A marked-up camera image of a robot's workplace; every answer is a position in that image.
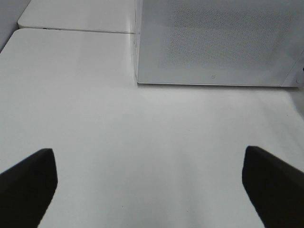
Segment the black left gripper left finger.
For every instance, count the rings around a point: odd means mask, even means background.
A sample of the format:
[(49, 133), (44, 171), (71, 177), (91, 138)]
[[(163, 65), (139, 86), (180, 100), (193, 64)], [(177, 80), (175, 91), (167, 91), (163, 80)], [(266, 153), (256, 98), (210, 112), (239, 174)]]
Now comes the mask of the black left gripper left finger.
[(52, 149), (41, 149), (0, 175), (0, 226), (36, 228), (58, 184)]

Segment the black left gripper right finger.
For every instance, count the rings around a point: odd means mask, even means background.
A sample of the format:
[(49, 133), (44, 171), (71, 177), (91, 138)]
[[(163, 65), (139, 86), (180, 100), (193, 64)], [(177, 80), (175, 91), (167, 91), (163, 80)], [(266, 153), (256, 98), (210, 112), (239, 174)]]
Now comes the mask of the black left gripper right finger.
[(248, 146), (242, 184), (266, 228), (304, 226), (304, 173), (268, 151)]

